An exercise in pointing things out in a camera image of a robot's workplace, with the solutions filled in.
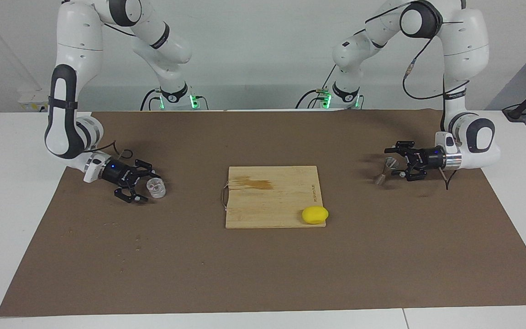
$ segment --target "black clamp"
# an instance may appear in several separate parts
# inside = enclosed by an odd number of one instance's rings
[[[407,169],[394,170],[391,175],[404,177],[407,181],[425,179],[427,170],[444,166],[445,152],[441,146],[430,149],[415,149],[413,140],[399,140],[394,148],[385,149],[386,154],[399,154],[407,160]]]
[[[135,160],[134,167],[121,161],[111,160],[106,164],[102,174],[102,179],[119,186],[114,192],[115,196],[127,203],[149,200],[135,190],[140,178],[143,177],[161,178],[155,173],[151,163],[139,159]]]

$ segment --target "wooden cutting board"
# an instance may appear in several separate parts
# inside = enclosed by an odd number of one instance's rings
[[[323,206],[315,166],[230,167],[226,228],[317,228],[301,211]]]

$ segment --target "green led light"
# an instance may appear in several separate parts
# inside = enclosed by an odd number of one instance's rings
[[[328,94],[326,97],[324,97],[324,101],[322,102],[323,108],[330,108],[330,102],[332,102],[332,95]]]
[[[196,97],[194,95],[190,95],[190,102],[192,102],[192,110],[195,110],[200,107],[200,103],[198,100],[196,100]]]

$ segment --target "metal handle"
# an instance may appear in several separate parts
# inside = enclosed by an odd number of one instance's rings
[[[225,211],[227,211],[227,202],[225,202],[225,190],[228,189],[228,181],[227,183],[225,184],[225,186],[223,187],[223,189],[221,190],[221,204],[223,204],[223,206],[225,207]]]

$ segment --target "clear plastic cup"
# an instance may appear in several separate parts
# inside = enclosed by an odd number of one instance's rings
[[[159,199],[165,196],[165,184],[161,178],[152,178],[147,181],[147,189],[152,198]]]

